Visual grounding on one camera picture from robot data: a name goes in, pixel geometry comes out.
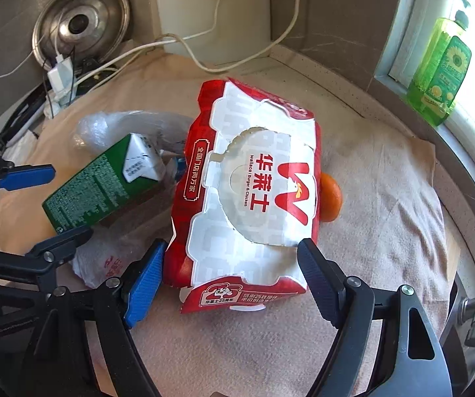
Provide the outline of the white printed plastic bag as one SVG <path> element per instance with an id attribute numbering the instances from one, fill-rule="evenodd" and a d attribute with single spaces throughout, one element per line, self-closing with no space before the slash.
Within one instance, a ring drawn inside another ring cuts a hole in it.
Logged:
<path id="1" fill-rule="evenodd" d="M 141 260 L 156 239 L 168 241 L 170 237 L 167 211 L 141 220 L 124 217 L 110 227 L 99 224 L 91 239 L 77 248 L 71 266 L 87 287 L 97 288 L 111 277 L 120 277 L 131 263 Z"/>

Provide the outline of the peeled orange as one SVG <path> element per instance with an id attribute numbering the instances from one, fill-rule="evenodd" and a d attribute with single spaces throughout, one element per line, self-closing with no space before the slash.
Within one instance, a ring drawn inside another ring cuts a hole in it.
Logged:
<path id="1" fill-rule="evenodd" d="M 342 191 L 336 180 L 329 174 L 320 176 L 320 220 L 332 222 L 336 220 L 343 204 Z"/>

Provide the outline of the clear plastic bag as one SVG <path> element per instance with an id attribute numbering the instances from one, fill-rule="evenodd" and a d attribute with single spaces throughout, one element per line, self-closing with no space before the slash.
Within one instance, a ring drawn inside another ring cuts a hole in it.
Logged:
<path id="1" fill-rule="evenodd" d="M 143 177 L 167 184 L 183 176 L 183 148 L 191 125 L 191 117 L 168 112 L 97 112 L 80 120 L 73 140 L 99 155 L 125 138 L 127 149 L 120 163 L 125 181 Z"/>

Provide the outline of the green milk carton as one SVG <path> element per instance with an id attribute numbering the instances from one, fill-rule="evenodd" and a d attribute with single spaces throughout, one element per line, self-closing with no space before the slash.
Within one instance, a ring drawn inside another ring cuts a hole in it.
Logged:
<path id="1" fill-rule="evenodd" d="M 42 203 L 56 233 L 92 226 L 165 178 L 158 150 L 140 134 L 127 134 L 100 153 Z"/>

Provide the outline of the red white burger box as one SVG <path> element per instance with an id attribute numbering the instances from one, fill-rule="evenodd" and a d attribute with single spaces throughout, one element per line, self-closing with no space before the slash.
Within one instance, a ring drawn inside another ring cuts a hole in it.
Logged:
<path id="1" fill-rule="evenodd" d="M 312 112 L 235 79 L 204 82 L 171 211 L 164 281 L 183 313 L 258 310 L 307 289 L 297 245 L 319 227 Z"/>

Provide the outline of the beige towel cloth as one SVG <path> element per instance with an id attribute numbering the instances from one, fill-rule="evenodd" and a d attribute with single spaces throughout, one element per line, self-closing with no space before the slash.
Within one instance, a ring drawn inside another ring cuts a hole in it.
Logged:
<path id="1" fill-rule="evenodd" d="M 449 396 L 431 144 L 150 54 L 47 123 L 52 182 L 0 194 L 13 260 L 120 210 L 124 268 L 56 280 L 22 396 Z"/>

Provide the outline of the white charger plug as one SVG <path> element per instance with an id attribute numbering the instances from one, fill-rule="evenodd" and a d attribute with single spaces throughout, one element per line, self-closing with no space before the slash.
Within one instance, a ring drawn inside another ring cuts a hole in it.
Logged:
<path id="1" fill-rule="evenodd" d="M 48 71 L 47 77 L 56 97 L 62 97 L 71 92 L 74 68 L 71 57 L 57 55 L 55 66 Z"/>

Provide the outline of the steel pot lid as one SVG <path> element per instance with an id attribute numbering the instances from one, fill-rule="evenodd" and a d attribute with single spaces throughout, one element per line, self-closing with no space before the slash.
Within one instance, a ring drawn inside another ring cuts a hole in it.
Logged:
<path id="1" fill-rule="evenodd" d="M 46 70 L 57 55 L 104 62 L 124 41 L 130 19 L 129 0 L 50 0 L 34 25 L 33 55 Z"/>

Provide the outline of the green dish soap bottle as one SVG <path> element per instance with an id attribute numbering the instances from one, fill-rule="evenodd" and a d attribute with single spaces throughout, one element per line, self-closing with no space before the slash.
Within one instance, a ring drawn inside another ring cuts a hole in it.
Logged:
<path id="1" fill-rule="evenodd" d="M 472 51 L 462 36 L 469 27 L 465 9 L 454 18 L 436 20 L 422 60 L 407 90 L 406 100 L 429 125 L 441 125 L 454 109 Z"/>

